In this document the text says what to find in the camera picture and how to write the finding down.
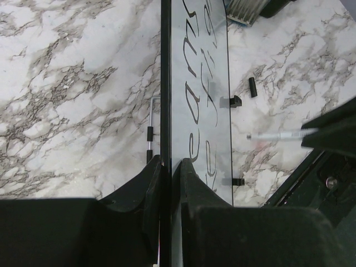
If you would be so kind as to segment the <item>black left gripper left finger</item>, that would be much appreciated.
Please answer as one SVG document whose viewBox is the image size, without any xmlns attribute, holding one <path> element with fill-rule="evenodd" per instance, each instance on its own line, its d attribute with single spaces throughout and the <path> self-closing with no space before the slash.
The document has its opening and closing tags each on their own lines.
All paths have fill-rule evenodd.
<svg viewBox="0 0 356 267">
<path fill-rule="evenodd" d="M 1 201 L 2 266 L 153 266 L 161 159 L 101 200 Z"/>
</svg>

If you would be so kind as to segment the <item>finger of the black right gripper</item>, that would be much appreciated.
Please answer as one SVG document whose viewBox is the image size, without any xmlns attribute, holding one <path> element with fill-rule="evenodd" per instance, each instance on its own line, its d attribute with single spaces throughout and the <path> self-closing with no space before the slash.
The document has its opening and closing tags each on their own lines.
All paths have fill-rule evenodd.
<svg viewBox="0 0 356 267">
<path fill-rule="evenodd" d="M 311 128 L 316 132 L 303 137 L 302 147 L 355 152 L 355 98 L 302 126 L 302 129 Z"/>
</svg>

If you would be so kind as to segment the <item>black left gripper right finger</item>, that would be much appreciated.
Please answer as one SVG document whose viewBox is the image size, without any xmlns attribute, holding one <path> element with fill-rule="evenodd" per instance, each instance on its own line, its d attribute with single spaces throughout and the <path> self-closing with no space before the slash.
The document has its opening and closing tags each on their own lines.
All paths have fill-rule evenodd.
<svg viewBox="0 0 356 267">
<path fill-rule="evenodd" d="M 180 164 L 184 266 L 354 266 L 344 242 L 320 211 L 307 207 L 233 207 Z"/>
</svg>

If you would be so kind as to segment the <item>white whiteboard marker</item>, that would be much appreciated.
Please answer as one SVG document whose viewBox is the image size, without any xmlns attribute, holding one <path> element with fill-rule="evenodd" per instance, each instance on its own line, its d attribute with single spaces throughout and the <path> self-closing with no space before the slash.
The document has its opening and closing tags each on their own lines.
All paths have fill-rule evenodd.
<svg viewBox="0 0 356 267">
<path fill-rule="evenodd" d="M 247 134 L 248 140 L 261 140 L 261 141 L 278 141 L 278 140 L 301 140 L 305 136 L 311 135 L 317 132 L 317 129 L 306 129 L 298 131 L 284 131 L 278 133 L 254 133 Z"/>
</svg>

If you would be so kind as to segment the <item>white whiteboard black frame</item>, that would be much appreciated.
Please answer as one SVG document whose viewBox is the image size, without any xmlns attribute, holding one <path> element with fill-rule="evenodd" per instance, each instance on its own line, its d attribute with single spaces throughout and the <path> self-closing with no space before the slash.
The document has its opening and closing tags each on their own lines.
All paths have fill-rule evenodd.
<svg viewBox="0 0 356 267">
<path fill-rule="evenodd" d="M 164 170 L 161 266 L 182 266 L 179 164 L 233 203 L 228 22 L 223 1 L 161 2 L 160 155 Z"/>
</svg>

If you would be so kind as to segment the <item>black marker cap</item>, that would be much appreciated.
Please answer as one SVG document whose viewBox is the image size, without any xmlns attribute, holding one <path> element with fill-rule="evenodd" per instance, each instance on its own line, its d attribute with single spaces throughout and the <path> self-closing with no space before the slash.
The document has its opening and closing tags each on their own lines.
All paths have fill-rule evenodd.
<svg viewBox="0 0 356 267">
<path fill-rule="evenodd" d="M 249 78 L 249 88 L 250 88 L 251 98 L 256 97 L 258 94 L 257 94 L 257 90 L 256 90 L 255 79 L 253 77 Z"/>
</svg>

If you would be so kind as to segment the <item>black mounting base bar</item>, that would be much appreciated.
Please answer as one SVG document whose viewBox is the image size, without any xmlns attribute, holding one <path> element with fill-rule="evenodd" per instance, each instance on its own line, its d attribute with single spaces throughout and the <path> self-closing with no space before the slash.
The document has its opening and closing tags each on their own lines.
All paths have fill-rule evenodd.
<svg viewBox="0 0 356 267">
<path fill-rule="evenodd" d="M 312 152 L 272 194 L 265 207 L 309 207 L 341 235 L 355 235 L 355 158 Z"/>
</svg>

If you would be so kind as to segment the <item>black red toolbox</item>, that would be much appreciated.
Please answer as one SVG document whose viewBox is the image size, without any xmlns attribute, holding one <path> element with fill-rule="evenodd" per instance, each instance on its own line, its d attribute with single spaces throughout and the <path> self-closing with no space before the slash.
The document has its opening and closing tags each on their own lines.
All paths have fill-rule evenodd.
<svg viewBox="0 0 356 267">
<path fill-rule="evenodd" d="M 226 7 L 227 18 L 251 27 L 259 17 L 271 18 L 295 0 L 233 0 Z"/>
</svg>

